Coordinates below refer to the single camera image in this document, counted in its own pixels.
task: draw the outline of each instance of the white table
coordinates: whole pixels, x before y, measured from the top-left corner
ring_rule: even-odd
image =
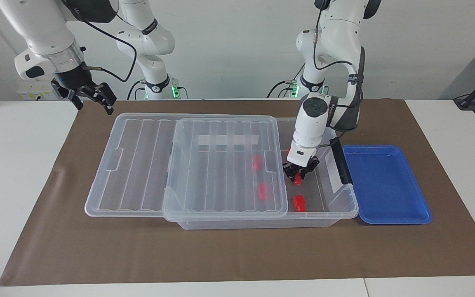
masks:
[[[475,220],[475,115],[450,101],[407,101]],[[0,275],[76,116],[68,102],[0,103]],[[51,285],[0,296],[471,296],[475,276],[262,282]]]

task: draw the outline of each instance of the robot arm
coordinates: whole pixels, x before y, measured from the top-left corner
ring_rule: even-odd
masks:
[[[134,26],[119,32],[118,38],[129,42],[137,49],[137,64],[145,79],[149,99],[173,99],[179,97],[177,80],[166,72],[164,62],[158,56],[172,53],[175,39],[153,16],[147,0],[120,0],[125,21]],[[124,43],[117,42],[124,54],[132,57],[133,51]]]
[[[117,5],[110,0],[63,0],[80,21],[109,22]],[[85,96],[113,113],[116,97],[107,83],[96,84],[84,62],[83,48],[66,27],[67,11],[55,0],[0,0],[0,9],[28,48],[14,62],[22,79],[51,78],[55,91],[81,109]]]
[[[305,96],[287,156],[291,167],[289,176],[316,165],[313,158],[327,127],[341,132],[356,128],[363,96],[365,57],[358,38],[360,22],[373,16],[379,4],[380,0],[315,1],[315,5],[322,8],[319,28],[315,32],[301,32],[296,40],[306,61],[303,74],[298,77],[299,89]],[[348,71],[344,98],[320,93],[332,63],[341,63]]]

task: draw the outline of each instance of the blue tray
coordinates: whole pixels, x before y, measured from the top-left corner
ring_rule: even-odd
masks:
[[[428,224],[432,214],[402,150],[344,145],[359,215],[368,224]]]

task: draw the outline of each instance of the green light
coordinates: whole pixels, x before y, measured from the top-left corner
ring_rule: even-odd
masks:
[[[176,86],[172,86],[172,92],[173,92],[174,98],[179,98],[179,90],[177,89]]]
[[[298,85],[294,85],[292,87],[292,93],[291,93],[292,98],[297,98],[298,97],[298,91],[299,90],[300,90],[300,86],[298,86]]]

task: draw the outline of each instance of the red object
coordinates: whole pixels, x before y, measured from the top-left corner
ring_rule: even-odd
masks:
[[[260,194],[260,200],[267,200],[267,185],[258,184],[258,194]]]
[[[294,202],[294,208],[296,208],[298,212],[305,211],[305,197],[303,195],[294,196],[294,198],[292,198],[292,201]]]
[[[294,184],[296,186],[299,186],[300,184],[302,184],[302,176],[299,172],[296,173],[296,175],[294,176]]]
[[[254,159],[252,161],[252,164],[254,165],[254,170],[255,171],[260,171],[260,169],[261,169],[261,156],[260,155],[254,155]]]

